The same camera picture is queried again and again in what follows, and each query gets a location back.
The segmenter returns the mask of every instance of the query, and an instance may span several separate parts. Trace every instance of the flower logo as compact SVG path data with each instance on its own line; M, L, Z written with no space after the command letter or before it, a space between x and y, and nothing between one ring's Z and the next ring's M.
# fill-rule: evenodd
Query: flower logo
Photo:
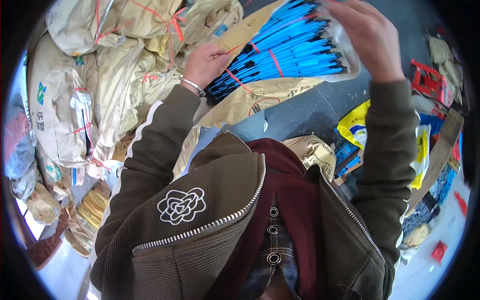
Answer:
M200 188L193 188L188 192L168 191L165 198L156 205L162 213L160 220L172 225L178 225L181 221L193 221L195 214L206 208L204 195L205 192Z

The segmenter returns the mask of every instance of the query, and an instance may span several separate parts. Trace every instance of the metal zipper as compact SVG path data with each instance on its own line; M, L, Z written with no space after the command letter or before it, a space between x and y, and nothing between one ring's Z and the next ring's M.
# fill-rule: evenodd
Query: metal zipper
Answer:
M320 174L322 175L324 181L327 183L327 185L330 187L330 189L332 190L332 192L335 194L336 198L338 199L338 201L340 202L340 204L342 204L343 208L345 209L345 211L348 213L348 215L350 216L350 218L352 218L353 221L355 221L355 223L357 223L358 227L360 228L360 230L363 232L363 235L365 235L365 237L368 239L368 241L370 242L370 244L372 244L372 246L375 248L375 250L377 250L377 253L378 255L380 256L380 258L382 259L382 261L384 262L385 264L385 258L384 256L382 255L382 252L380 251L380 249L378 248L377 244L375 244L375 242L373 241L372 237L370 236L370 233L368 233L367 229L363 226L363 224L358 220L358 218L353 214L352 210L348 207L347 203L338 195L338 193L335 191L335 189L333 188L333 186L328 182L328 180L325 178L325 175L323 174L322 172L322 168L320 168Z
M219 227L219 226L221 226L221 225L223 225L223 224L225 224L229 221L235 220L235 219L239 218L240 216L248 213L248 211L250 211L252 205L257 200L257 197L260 194L260 190L262 189L262 187L264 185L264 181L265 181L265 174L266 174L265 154L262 153L261 156L262 156L262 174L260 176L260 183L258 184L257 189L255 190L255 193L253 194L253 198L242 209L240 209L236 213L233 213L229 216L226 216L224 218L220 218L220 219L216 220L215 222L212 222L210 224L206 224L204 226L200 226L197 229L186 231L186 232L183 232L181 234L178 234L176 236L172 236L172 237L169 237L169 238L166 238L166 239L151 241L151 242L148 242L148 243L145 243L145 244L138 245L135 248L133 248L133 250L132 250L133 255L135 256L135 252L137 252L138 250L145 250L145 249L156 247L156 246L166 245L166 244L170 244L170 243L172 243L174 241L177 241L177 240L181 240L181 239L184 239L184 238L195 236L195 235L197 235L201 232L204 232L208 229Z

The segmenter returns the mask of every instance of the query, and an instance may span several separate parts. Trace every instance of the hand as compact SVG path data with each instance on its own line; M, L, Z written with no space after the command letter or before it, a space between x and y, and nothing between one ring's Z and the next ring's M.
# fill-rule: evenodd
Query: hand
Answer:
M352 46L379 83L405 80L395 26L372 5L358 0L331 2L328 10L345 28Z
M219 46L214 44L203 44L190 54L183 77L205 89L217 76L227 67L228 54ZM188 83L181 82L181 85L194 93L198 91Z

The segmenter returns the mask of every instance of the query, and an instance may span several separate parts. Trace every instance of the jacket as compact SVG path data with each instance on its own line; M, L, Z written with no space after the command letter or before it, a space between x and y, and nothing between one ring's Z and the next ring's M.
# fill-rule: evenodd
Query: jacket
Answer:
M351 202L323 171L319 182L326 292L332 299L387 299L400 253L418 117L407 80L370 83L363 179ZM177 85L136 131L110 214L102 220L90 279L102 299L203 299L248 225L266 172L263 154L235 135L216 137L173 180L200 103Z

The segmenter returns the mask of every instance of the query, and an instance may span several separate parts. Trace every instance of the sleeve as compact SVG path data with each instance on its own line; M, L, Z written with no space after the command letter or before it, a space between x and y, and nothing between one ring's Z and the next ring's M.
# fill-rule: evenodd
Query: sleeve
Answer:
M119 167L119 181L102 218L92 253L95 257L91 260L102 261L125 218L173 180L172 170L199 105L200 98L181 85L174 86L163 102L152 105L145 123L136 130L123 166ZM101 275L97 275L92 272L93 283L101 282Z
M419 117L413 108L408 80L371 82L370 94L363 177L357 181L358 195L351 202L393 277L393 266L400 258L397 242L403 236L401 222L411 195L410 184L415 179L410 163L417 155L415 130Z

